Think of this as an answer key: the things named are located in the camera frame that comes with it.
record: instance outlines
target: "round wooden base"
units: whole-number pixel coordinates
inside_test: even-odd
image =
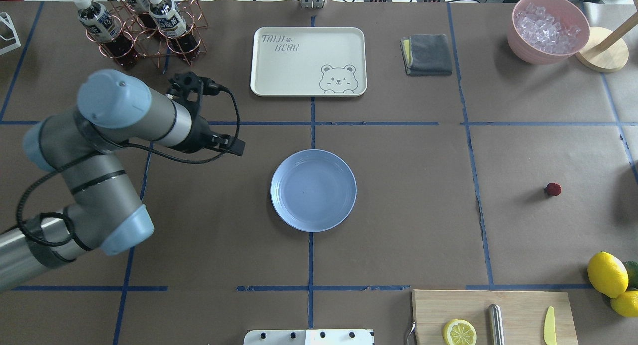
[[[576,57],[592,70],[598,72],[615,72],[620,70],[629,59],[629,50],[623,39],[619,39],[606,50],[597,50],[600,44],[612,31],[603,27],[590,27],[590,39]]]

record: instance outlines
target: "blue joint cap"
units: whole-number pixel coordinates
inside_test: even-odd
[[[53,172],[55,168],[51,166],[42,154],[42,148],[40,147],[39,134],[42,130],[44,122],[39,122],[27,131],[22,139],[22,149],[27,154],[27,158],[35,163],[41,170],[47,172]]]
[[[78,109],[94,125],[128,127],[151,107],[151,91],[144,82],[116,70],[99,70],[80,86]]]
[[[100,245],[100,249],[108,256],[119,254],[142,243],[153,234],[154,229],[146,206],[142,204],[113,233],[107,236]]]

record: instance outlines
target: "ice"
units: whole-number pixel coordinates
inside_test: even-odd
[[[581,32],[576,25],[562,24],[545,7],[532,3],[516,14],[516,31],[530,45],[551,54],[568,54],[578,44],[577,35]]]

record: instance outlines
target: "bear drawing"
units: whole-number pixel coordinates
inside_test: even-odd
[[[319,87],[324,93],[354,93],[358,87],[358,81],[355,77],[356,70],[353,65],[347,65],[344,68],[330,65],[322,66],[323,78],[321,78]]]

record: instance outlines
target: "yellow knife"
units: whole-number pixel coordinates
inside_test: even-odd
[[[557,345],[556,343],[556,322],[554,320],[554,307],[547,308],[545,315],[545,328],[543,330],[545,343],[547,345]]]

